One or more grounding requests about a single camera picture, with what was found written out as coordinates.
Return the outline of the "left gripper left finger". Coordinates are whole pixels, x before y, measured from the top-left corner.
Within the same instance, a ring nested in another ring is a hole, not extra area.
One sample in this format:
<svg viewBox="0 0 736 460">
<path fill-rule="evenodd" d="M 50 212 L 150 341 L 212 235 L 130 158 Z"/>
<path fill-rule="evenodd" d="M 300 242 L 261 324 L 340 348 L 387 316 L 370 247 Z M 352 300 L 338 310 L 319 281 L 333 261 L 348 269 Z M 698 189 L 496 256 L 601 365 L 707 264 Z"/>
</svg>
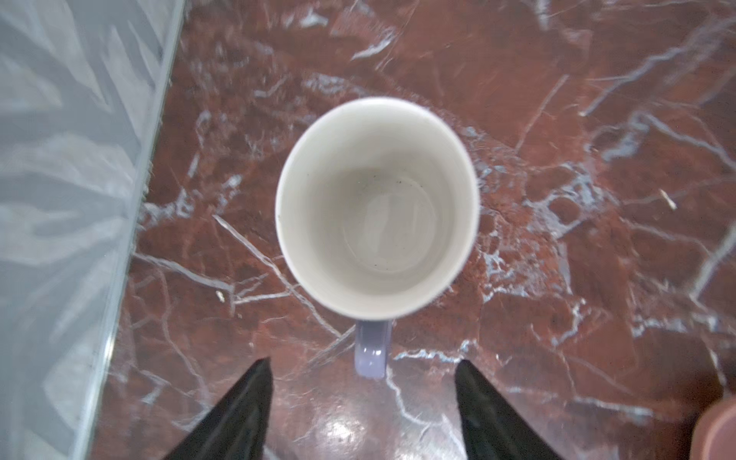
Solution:
<svg viewBox="0 0 736 460">
<path fill-rule="evenodd" d="M 261 459 L 272 398 L 270 359 L 261 358 L 166 457 L 170 460 Z"/>
</svg>

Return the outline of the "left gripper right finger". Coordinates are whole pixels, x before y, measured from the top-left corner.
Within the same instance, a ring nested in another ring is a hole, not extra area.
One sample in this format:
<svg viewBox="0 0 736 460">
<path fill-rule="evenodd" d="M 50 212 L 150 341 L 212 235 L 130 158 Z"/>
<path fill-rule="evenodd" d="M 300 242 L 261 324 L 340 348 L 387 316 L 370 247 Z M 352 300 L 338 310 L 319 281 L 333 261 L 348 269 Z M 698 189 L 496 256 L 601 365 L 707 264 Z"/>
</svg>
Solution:
<svg viewBox="0 0 736 460">
<path fill-rule="evenodd" d="M 561 459 L 469 360 L 454 382 L 467 458 Z"/>
</svg>

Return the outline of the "lavender purple mug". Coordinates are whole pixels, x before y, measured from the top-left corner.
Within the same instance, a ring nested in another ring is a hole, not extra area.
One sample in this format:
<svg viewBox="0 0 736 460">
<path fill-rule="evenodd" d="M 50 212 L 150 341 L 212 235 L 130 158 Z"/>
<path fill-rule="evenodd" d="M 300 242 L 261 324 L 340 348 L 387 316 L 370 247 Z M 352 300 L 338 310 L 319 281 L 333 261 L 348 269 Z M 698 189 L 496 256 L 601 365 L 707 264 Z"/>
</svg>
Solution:
<svg viewBox="0 0 736 460">
<path fill-rule="evenodd" d="M 301 287 L 356 321 L 358 375 L 383 378 L 393 321 L 425 308 L 461 272 L 479 201 L 465 146 L 415 103 L 354 100 L 296 142 L 276 192 L 278 242 Z"/>
</svg>

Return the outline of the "pink plastic tray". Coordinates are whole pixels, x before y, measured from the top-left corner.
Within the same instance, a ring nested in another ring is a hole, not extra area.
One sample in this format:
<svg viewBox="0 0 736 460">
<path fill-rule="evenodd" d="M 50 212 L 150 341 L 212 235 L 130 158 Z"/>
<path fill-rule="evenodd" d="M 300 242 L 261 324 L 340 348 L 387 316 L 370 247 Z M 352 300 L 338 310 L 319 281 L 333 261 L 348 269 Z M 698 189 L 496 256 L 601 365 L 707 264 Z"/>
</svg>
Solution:
<svg viewBox="0 0 736 460">
<path fill-rule="evenodd" d="M 690 447 L 690 460 L 735 460 L 735 397 L 707 408 L 697 421 Z"/>
</svg>

